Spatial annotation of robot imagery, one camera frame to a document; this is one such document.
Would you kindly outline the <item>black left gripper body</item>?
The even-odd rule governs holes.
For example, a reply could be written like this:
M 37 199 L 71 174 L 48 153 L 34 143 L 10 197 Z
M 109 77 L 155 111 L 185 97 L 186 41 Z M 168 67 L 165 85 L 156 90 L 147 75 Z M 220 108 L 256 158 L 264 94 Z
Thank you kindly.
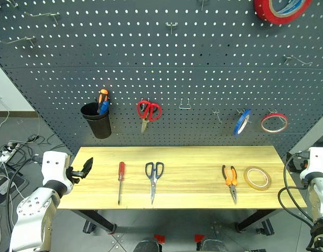
M 73 167 L 70 166 L 66 169 L 66 177 L 72 184 L 78 184 L 80 179 L 84 178 L 84 172 L 74 171 Z

